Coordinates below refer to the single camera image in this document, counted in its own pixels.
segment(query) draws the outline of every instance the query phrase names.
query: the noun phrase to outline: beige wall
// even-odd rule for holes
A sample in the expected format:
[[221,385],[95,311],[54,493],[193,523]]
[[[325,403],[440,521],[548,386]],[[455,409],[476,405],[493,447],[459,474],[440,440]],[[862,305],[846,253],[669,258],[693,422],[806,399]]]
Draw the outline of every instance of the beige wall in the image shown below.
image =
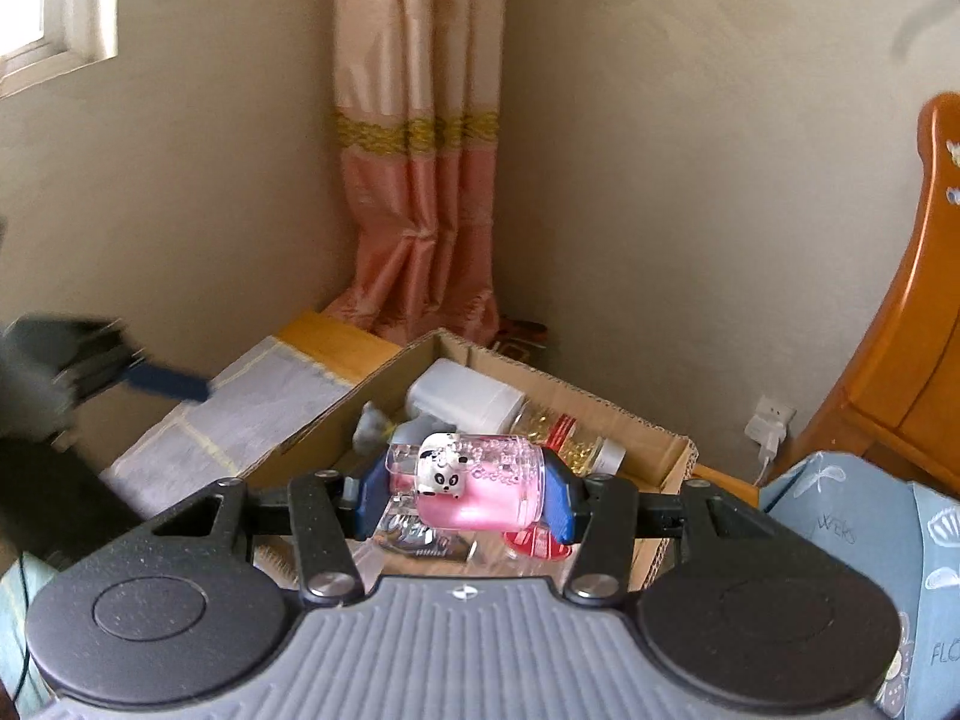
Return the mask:
[[[119,56],[0,100],[0,317],[124,317],[208,373],[349,280],[331,0],[119,0]],[[102,464],[170,407],[82,410]]]
[[510,0],[497,289],[552,370],[754,476],[757,397],[803,426],[896,269],[955,3]]

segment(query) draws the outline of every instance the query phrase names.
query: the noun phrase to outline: window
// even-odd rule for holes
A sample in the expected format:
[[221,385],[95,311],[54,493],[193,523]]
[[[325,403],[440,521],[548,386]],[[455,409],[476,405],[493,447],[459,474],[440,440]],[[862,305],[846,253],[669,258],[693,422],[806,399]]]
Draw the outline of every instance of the window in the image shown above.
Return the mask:
[[116,0],[0,0],[0,97],[116,53]]

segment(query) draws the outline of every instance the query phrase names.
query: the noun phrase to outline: beige curtain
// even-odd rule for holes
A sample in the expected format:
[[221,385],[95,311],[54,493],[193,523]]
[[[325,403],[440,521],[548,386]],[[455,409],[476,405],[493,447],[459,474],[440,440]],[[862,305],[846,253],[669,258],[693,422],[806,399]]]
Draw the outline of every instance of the beige curtain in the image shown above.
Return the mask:
[[344,186],[356,276],[328,312],[405,343],[486,343],[505,0],[336,0]]

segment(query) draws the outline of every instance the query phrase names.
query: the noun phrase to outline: wooden furniture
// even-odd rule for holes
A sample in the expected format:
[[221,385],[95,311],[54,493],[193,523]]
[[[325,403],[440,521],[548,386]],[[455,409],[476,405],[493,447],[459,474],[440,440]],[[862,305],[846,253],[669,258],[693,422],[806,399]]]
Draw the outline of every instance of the wooden furniture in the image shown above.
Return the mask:
[[910,244],[877,316],[776,470],[851,452],[901,479],[960,493],[960,95],[920,113],[923,191]]
[[3,685],[0,685],[0,720],[20,720],[20,713],[17,712]]
[[728,476],[701,463],[696,464],[693,475],[714,483],[718,488],[723,488],[728,493],[736,495],[740,500],[746,501],[754,508],[760,507],[760,489],[749,482],[734,479],[733,476]]

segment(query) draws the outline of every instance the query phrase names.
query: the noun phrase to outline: black cable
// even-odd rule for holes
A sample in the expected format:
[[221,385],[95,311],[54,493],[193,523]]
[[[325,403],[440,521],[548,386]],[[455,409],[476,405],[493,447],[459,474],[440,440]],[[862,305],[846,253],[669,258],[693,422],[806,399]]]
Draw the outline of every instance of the black cable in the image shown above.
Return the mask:
[[16,690],[11,695],[13,707],[16,707],[16,700],[20,697],[23,685],[27,683],[27,673],[30,671],[30,649],[27,647],[27,609],[30,608],[30,590],[27,590],[27,569],[23,567],[23,553],[16,559],[20,566],[20,584],[23,586],[23,668],[20,671],[20,679],[16,683]]

